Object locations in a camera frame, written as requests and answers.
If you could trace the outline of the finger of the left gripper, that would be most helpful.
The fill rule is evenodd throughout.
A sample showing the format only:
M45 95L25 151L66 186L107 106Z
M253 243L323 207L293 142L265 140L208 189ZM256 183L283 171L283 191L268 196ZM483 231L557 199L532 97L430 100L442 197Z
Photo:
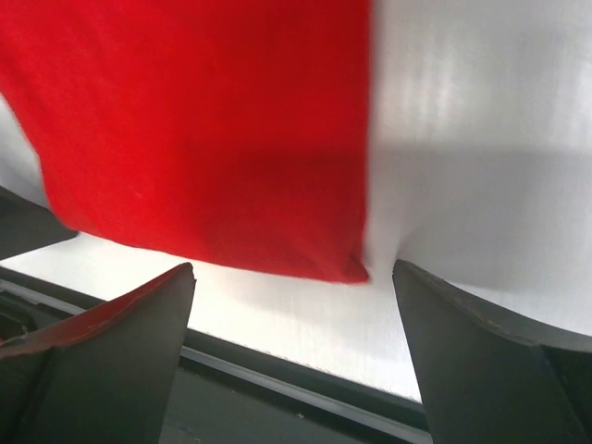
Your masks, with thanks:
M62 225L46 208L1 188L0 256L2 260L68 241L76 230Z

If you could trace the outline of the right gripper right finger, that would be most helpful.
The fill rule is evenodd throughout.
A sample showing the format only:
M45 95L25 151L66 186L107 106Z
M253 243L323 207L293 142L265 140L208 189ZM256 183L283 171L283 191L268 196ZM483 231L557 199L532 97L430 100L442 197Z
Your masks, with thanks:
M591 338L399 260L404 333L436 443L588 443Z

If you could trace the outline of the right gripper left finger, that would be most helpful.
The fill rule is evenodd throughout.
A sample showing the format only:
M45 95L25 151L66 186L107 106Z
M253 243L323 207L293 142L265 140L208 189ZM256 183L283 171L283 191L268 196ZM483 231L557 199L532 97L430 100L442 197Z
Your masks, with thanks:
M4 443L156 443L195 279L178 265L1 347Z

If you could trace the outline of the red t shirt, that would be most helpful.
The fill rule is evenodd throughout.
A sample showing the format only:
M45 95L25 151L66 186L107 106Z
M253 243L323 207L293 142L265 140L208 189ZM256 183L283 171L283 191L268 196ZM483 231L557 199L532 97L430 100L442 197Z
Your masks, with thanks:
M368 1L5 1L1 93L68 227L362 283Z

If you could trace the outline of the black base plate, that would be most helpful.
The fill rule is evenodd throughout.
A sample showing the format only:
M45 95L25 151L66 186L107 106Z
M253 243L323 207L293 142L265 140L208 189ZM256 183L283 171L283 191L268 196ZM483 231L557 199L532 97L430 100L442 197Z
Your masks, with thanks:
M104 302L1 273L1 347ZM156 443L428 443L422 408L186 328Z

